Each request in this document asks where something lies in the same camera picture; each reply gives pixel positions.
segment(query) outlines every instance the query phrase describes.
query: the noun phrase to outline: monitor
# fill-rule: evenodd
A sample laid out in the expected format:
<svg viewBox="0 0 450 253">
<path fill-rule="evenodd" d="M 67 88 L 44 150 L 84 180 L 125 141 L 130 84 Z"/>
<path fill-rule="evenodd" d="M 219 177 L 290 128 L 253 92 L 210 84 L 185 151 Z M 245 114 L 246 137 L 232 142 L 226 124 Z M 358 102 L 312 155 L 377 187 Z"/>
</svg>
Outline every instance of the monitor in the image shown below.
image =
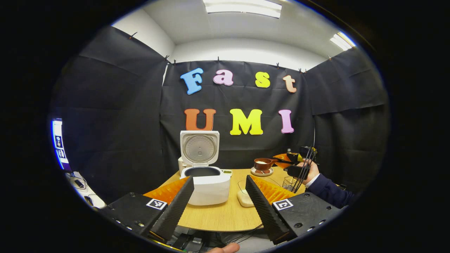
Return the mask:
<svg viewBox="0 0 450 253">
<path fill-rule="evenodd" d="M 56 158 L 62 170 L 67 173 L 73 172 L 69 165 L 63 142 L 63 120 L 61 118 L 53 118 L 52 120 L 52 139 Z"/>
</svg>

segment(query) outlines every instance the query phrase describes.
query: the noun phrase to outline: white rice cooker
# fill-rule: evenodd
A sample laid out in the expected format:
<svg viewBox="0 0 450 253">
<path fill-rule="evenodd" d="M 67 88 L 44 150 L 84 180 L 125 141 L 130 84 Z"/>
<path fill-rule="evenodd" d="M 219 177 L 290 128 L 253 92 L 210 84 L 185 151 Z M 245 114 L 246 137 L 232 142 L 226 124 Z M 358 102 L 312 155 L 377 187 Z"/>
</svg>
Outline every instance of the white rice cooker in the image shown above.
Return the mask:
<svg viewBox="0 0 450 253">
<path fill-rule="evenodd" d="M 219 156 L 218 131 L 181 131 L 181 158 L 192 167 L 181 171 L 181 178 L 192 176 L 194 191 L 189 204 L 196 206 L 220 204 L 228 200 L 230 176 L 210 164 Z"/>
</svg>

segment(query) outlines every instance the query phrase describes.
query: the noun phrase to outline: black curtain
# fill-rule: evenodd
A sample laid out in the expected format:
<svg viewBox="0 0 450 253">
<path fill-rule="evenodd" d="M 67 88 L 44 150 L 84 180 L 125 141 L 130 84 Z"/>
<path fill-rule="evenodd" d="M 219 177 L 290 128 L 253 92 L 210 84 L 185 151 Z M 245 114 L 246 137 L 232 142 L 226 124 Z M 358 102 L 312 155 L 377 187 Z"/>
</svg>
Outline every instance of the black curtain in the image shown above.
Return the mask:
<svg viewBox="0 0 450 253">
<path fill-rule="evenodd" d="M 202 68 L 202 89 L 187 95 L 187 86 L 180 76 L 196 68 Z M 216 71 L 227 69 L 233 73 L 233 85 L 225 86 L 213 82 Z M 269 74 L 270 86 L 255 85 L 255 74 Z M 282 78 L 291 75 L 295 79 L 295 93 L 286 89 Z M 215 109 L 213 130 L 220 133 L 219 158 L 213 166 L 220 168 L 251 168 L 256 158 L 271 158 L 285 153 L 287 148 L 298 149 L 313 143 L 313 119 L 305 79 L 298 71 L 277 68 L 267 64 L 238 61 L 197 61 L 169 65 L 162 87 L 161 126 L 166 157 L 167 176 L 178 170 L 180 153 L 180 131 L 186 130 L 184 110 L 200 110 L 197 127 L 203 128 L 206 116 L 203 110 Z M 241 109 L 248 117 L 252 109 L 260 109 L 262 135 L 242 133 L 232 136 L 230 131 L 233 116 L 230 110 Z M 282 120 L 278 111 L 291 110 L 293 133 L 283 134 Z"/>
<path fill-rule="evenodd" d="M 167 179 L 157 113 L 166 65 L 144 43 L 106 27 L 68 63 L 55 87 L 52 115 L 63 119 L 71 168 L 106 203 Z"/>
<path fill-rule="evenodd" d="M 387 94 L 377 69 L 356 48 L 305 73 L 319 170 L 359 192 L 375 177 L 389 134 Z"/>
</svg>

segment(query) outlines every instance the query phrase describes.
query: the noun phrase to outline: dark suit jacket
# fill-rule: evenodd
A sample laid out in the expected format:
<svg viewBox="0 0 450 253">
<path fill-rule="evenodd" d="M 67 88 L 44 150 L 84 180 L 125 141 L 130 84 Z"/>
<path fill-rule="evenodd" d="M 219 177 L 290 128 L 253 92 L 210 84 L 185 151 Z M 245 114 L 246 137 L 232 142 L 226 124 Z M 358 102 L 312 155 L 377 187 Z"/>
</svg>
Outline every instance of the dark suit jacket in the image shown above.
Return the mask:
<svg viewBox="0 0 450 253">
<path fill-rule="evenodd" d="M 306 191 L 311 192 L 337 208 L 342 208 L 356 200 L 353 193 L 342 190 L 322 174 L 319 174 L 314 183 Z"/>
</svg>

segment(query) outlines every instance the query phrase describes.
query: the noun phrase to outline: pink letter i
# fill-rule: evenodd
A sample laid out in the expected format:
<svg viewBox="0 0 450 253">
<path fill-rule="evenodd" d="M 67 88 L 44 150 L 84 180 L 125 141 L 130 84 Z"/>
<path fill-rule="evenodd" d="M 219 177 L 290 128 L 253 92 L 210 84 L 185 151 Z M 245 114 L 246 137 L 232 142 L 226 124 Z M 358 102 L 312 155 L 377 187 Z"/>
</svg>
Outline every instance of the pink letter i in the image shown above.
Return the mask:
<svg viewBox="0 0 450 253">
<path fill-rule="evenodd" d="M 283 120 L 283 128 L 281 132 L 284 134 L 293 133 L 294 129 L 291 126 L 291 110 L 279 110 L 278 113 L 281 115 L 281 119 Z"/>
</svg>

